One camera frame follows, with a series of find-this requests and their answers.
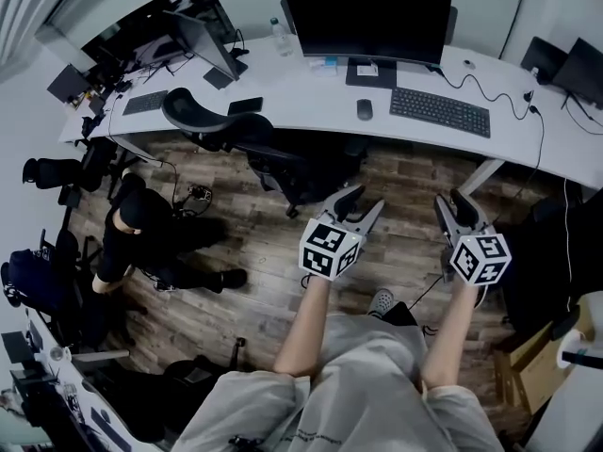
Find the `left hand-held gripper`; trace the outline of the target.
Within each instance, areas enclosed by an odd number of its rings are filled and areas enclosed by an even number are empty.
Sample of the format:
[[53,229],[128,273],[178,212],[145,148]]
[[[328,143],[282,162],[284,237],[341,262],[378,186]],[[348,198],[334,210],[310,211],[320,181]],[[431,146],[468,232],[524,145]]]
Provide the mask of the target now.
[[334,281],[356,263],[384,208],[384,200],[379,200],[359,218],[348,218],[365,189],[363,185],[347,186],[324,201],[303,231],[299,246],[301,269]]

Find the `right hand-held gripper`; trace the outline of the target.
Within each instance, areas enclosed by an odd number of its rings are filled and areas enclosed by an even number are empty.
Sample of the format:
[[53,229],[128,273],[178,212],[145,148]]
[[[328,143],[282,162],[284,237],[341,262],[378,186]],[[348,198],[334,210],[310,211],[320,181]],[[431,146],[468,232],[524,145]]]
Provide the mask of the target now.
[[456,206],[453,214],[446,199],[437,194],[433,208],[439,227],[448,241],[442,254],[444,281],[455,276],[468,284],[496,284],[512,261],[503,234],[498,234],[478,203],[460,188],[450,197]]

